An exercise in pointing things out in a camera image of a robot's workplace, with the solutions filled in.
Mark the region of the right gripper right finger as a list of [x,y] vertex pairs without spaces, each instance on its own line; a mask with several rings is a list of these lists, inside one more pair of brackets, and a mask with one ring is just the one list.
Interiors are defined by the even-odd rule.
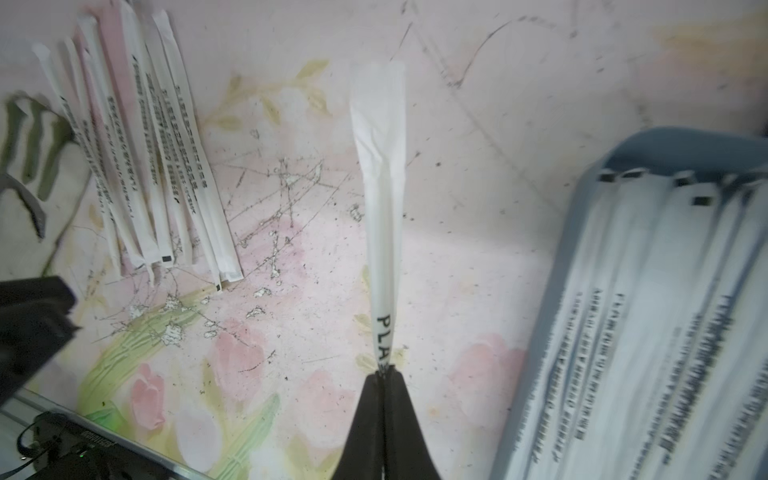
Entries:
[[383,376],[384,478],[439,479],[403,375],[389,367]]

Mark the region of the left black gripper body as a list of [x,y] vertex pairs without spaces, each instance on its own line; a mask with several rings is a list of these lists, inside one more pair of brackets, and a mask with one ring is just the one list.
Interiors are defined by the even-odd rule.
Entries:
[[76,304],[59,276],[1,283],[1,402],[62,350],[80,329],[70,319]]

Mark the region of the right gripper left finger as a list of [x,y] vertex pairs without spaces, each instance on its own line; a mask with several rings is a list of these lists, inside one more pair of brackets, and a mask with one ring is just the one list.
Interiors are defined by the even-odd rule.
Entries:
[[357,409],[333,480],[381,480],[384,475],[382,378],[365,379]]

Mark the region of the blue plastic storage tray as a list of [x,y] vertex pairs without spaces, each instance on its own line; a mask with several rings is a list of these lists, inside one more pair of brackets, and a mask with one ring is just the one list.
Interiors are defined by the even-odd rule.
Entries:
[[494,458],[491,479],[510,479],[510,465],[518,444],[518,430],[527,415],[526,404],[544,377],[545,355],[552,349],[551,330],[570,274],[587,211],[596,191],[598,172],[612,168],[645,167],[656,174],[692,170],[716,178],[767,170],[767,136],[738,135],[684,127],[653,127],[619,143],[591,165],[574,190],[552,270],[544,290],[528,355],[521,367],[507,422]]

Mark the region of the pink floral table mat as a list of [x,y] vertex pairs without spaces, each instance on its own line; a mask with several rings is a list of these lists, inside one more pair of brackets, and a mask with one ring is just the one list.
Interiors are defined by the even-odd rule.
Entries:
[[244,277],[118,272],[88,193],[37,394],[226,479],[325,479],[373,371],[350,74],[407,70],[394,361],[446,479],[492,469],[584,170],[654,126],[757,133],[763,1],[155,1]]

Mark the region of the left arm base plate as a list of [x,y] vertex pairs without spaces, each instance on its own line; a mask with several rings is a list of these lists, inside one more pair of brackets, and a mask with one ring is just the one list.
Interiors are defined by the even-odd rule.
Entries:
[[32,479],[197,479],[59,412],[44,412],[16,437]]

